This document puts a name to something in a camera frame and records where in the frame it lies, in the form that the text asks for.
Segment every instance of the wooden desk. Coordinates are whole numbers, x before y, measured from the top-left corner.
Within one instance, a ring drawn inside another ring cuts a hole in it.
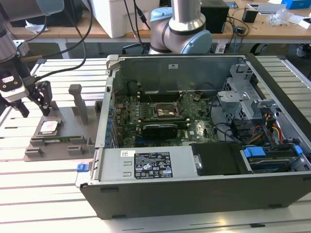
[[[248,3],[266,3],[267,0],[236,0],[235,1],[239,9],[244,8]],[[230,9],[229,14],[232,16],[236,9]],[[244,10],[240,10],[234,13],[233,17],[237,19],[242,19]],[[300,15],[308,16],[311,12],[309,9],[300,10],[290,10],[290,12]],[[256,21],[254,23],[248,23],[250,32],[244,38],[244,43],[287,43],[287,44],[300,44],[300,43],[310,43],[311,42],[311,30],[306,30],[299,25],[289,23],[289,25],[282,26],[270,26],[266,22],[267,16],[257,15]],[[82,20],[79,22],[78,27],[81,34],[85,34],[90,20],[90,12],[85,11]],[[33,36],[32,33],[26,31],[24,28],[12,28],[9,29],[18,38],[27,39]],[[140,36],[143,42],[150,41],[150,31],[142,30],[140,31]],[[226,23],[225,30],[223,34],[213,34],[213,42],[217,43],[216,52],[223,52],[226,43],[232,37],[232,28],[229,23]],[[65,28],[65,27],[49,27],[49,31],[43,33],[39,38],[33,40],[35,43],[57,43],[61,50],[66,49],[67,43],[75,43],[79,41],[80,38],[75,30],[75,28]],[[136,42],[132,33],[127,33],[124,37],[110,38],[108,34],[102,29],[97,20],[94,20],[92,30],[86,39],[88,43],[103,43],[103,42]],[[67,53],[63,54],[64,58],[69,58]]]

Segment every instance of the power supply label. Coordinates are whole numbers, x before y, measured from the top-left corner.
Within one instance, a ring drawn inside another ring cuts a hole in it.
[[[169,152],[136,153],[134,165],[134,176],[136,179],[173,177]]]

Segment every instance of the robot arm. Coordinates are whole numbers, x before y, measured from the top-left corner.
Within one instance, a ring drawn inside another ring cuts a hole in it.
[[[24,117],[29,114],[21,101],[24,97],[36,103],[43,115],[49,114],[51,85],[48,81],[35,84],[28,67],[17,55],[17,48],[4,24],[30,17],[49,16],[62,10],[63,0],[0,0],[0,104],[14,107]]]
[[[201,0],[172,0],[172,8],[153,10],[150,54],[208,53],[212,36],[205,22]]]

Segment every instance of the motherboard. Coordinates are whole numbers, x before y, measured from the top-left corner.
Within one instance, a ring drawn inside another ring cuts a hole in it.
[[[194,92],[180,96],[116,95],[118,145],[164,147],[219,141],[209,120],[210,99]]]

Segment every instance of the slotted metal table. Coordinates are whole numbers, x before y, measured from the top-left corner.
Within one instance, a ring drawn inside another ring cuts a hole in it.
[[[287,60],[274,56],[258,59],[311,120],[310,81]],[[80,62],[79,59],[48,60],[36,65],[33,74],[42,75]],[[70,84],[82,85],[82,97],[91,106],[95,100],[103,98],[106,78],[105,59],[88,59],[80,69],[53,75],[48,80],[58,106],[68,107],[74,105],[73,97],[68,93]],[[269,98],[265,87],[259,85]],[[0,117],[1,232],[297,233],[311,229],[311,194],[284,209],[101,220],[76,187],[87,179],[88,174],[80,173],[77,177],[75,169],[89,159],[23,162],[25,149],[42,115],[34,103],[27,99],[24,102],[30,109],[28,118],[22,118],[11,108]],[[195,202],[195,197],[187,201]]]

